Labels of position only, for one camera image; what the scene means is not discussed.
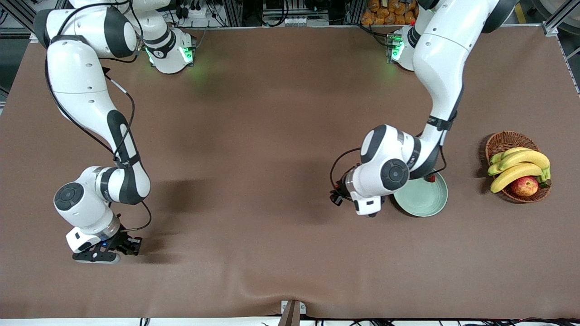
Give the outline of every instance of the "brown tablecloth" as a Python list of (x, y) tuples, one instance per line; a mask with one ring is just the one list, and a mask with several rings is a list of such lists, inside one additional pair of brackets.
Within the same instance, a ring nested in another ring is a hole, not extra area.
[[(76, 263), (52, 197), (110, 155), (66, 121), (30, 45), (1, 130), (1, 317), (206, 317), (278, 313), (300, 299), (328, 318), (580, 316), (580, 102), (556, 38), (482, 35), (445, 145), (445, 209), (374, 218), (328, 199), (329, 168), (387, 123), (419, 133), (431, 100), (413, 73), (354, 28), (210, 31), (195, 67), (163, 75), (145, 55), (103, 61), (135, 98), (151, 176), (142, 255)], [(130, 105), (110, 86), (126, 116)], [(536, 204), (489, 193), (481, 140), (513, 130), (552, 160)], [(339, 175), (357, 162), (341, 162)], [(128, 226), (143, 207), (116, 204)]]

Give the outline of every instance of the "wicker basket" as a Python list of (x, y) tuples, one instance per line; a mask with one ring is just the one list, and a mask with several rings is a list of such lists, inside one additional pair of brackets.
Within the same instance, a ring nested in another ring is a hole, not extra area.
[[(514, 147), (527, 147), (529, 149), (540, 151), (538, 146), (528, 137), (514, 131), (502, 131), (493, 134), (485, 145), (485, 156), (487, 158), (487, 164), (491, 166), (490, 159), (493, 155), (506, 151)], [(512, 192), (510, 187), (505, 187), (502, 193), (509, 197), (511, 200), (517, 202), (537, 202), (540, 201), (550, 193), (551, 185), (546, 188), (540, 188), (538, 191), (529, 196), (522, 197), (518, 196)]]

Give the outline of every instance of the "green plate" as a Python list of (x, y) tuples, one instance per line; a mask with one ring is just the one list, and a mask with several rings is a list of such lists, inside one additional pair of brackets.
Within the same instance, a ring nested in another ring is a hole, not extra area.
[(447, 203), (447, 184), (439, 173), (435, 173), (435, 182), (424, 178), (409, 180), (399, 191), (394, 193), (395, 200), (407, 213), (426, 218), (433, 216)]

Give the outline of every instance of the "red apple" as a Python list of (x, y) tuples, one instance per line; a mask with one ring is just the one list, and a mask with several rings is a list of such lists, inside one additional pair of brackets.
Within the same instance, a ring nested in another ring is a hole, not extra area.
[(533, 176), (523, 176), (512, 182), (512, 191), (518, 196), (529, 197), (538, 191), (538, 181)]

